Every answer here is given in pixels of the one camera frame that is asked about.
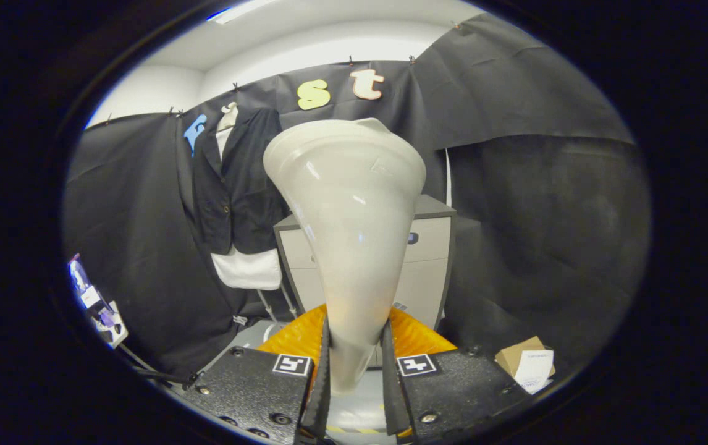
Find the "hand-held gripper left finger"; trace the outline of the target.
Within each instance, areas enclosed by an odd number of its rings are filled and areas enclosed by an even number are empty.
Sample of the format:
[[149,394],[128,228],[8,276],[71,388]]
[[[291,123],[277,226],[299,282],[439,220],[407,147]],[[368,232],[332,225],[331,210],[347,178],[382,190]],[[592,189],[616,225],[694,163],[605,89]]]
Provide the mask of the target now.
[[331,404],[330,348],[322,305],[259,347],[230,347],[183,396],[252,443],[322,444]]

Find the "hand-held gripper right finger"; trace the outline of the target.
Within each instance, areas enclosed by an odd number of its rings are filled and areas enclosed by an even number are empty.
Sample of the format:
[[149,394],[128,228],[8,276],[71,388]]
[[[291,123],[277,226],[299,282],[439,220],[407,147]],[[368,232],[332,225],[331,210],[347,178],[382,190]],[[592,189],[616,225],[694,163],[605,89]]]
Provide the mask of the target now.
[[405,311],[390,310],[381,347],[386,431],[399,444],[475,441],[530,406],[480,346],[456,347]]

